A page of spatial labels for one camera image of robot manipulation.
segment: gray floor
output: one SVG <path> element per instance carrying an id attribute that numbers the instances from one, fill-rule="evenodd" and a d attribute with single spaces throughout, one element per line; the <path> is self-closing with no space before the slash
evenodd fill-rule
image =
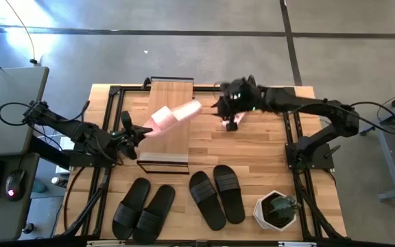
<path id="1" fill-rule="evenodd" d="M 285 31 L 279 0 L 10 2 L 26 25 L 32 27 Z M 0 1 L 0 25 L 19 25 L 4 3 Z M 395 0 L 287 0 L 287 6 L 293 32 L 395 34 Z M 151 75 L 194 77 L 197 83 L 214 83 L 253 74 L 259 84 L 294 85 L 283 37 L 32 37 L 36 57 L 50 68 L 44 100 L 64 116 L 80 111 L 93 83 L 142 83 Z M 395 96 L 395 39 L 295 38 L 294 45 L 302 83 L 314 86 L 317 97 L 345 103 L 381 103 Z M 29 67 L 31 56 L 22 29 L 7 27 L 6 33 L 0 33 L 2 67 Z M 376 110 L 357 108 L 368 118 L 374 117 Z M 395 200 L 377 200 L 378 193 L 392 188 L 392 181 L 375 133 L 340 138 L 333 144 L 342 145 L 333 158 L 348 235 L 357 240 L 395 244 Z M 41 162 L 38 179 L 49 180 L 53 176 L 50 167 Z M 59 195 L 62 190 L 52 189 L 47 195 L 35 197 Z M 29 221 L 41 229 L 51 229 L 55 215 L 35 212 L 42 210 L 41 203 L 58 209 L 61 199 L 41 198 L 34 202 Z M 48 234 L 40 232 L 34 237 Z"/>

